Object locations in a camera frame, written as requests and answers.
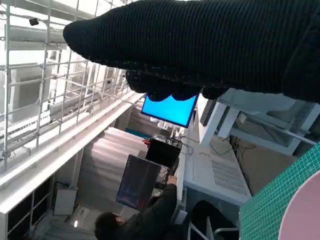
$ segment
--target blue screen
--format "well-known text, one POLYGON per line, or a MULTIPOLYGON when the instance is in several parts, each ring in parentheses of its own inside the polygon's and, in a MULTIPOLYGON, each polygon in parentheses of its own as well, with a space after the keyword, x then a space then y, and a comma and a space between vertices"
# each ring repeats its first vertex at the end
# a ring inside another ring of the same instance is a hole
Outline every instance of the blue screen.
POLYGON ((146 96, 141 112, 164 121, 188 127, 188 120, 193 112, 196 99, 197 96, 194 96, 185 101, 177 101, 172 96, 169 96, 163 101, 151 101, 146 96))

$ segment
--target black sleeve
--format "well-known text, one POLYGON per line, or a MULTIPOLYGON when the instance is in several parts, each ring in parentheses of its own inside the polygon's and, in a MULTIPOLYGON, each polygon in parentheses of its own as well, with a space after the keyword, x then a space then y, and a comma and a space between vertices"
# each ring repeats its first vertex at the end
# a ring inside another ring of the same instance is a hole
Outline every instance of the black sleeve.
POLYGON ((177 206, 177 186, 169 184, 156 203, 141 212, 141 231, 138 235, 155 239, 164 233, 177 206))

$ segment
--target vent grille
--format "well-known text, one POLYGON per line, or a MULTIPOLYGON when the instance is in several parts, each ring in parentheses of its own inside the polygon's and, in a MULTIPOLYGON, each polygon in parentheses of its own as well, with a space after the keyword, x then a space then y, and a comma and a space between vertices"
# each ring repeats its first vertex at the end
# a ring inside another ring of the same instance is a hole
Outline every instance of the vent grille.
POLYGON ((215 184, 232 192, 247 195, 236 168, 211 160, 215 184))

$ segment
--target keyboard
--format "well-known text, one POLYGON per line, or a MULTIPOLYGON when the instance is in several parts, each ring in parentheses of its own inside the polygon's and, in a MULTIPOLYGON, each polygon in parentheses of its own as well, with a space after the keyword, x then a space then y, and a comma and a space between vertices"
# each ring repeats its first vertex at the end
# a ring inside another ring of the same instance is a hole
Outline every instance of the keyboard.
POLYGON ((212 112, 214 111, 215 105, 216 105, 217 99, 209 99, 206 102, 206 105, 204 107, 202 116, 200 118, 200 123, 205 127, 207 126, 209 119, 211 117, 212 112))

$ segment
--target security camera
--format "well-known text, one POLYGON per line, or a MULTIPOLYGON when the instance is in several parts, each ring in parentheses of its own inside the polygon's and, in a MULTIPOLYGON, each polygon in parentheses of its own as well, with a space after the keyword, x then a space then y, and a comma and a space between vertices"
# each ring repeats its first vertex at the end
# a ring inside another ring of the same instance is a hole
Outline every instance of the security camera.
POLYGON ((31 18, 31 19, 29 19, 29 23, 31 26, 35 26, 35 25, 39 24, 39 21, 37 18, 31 18))

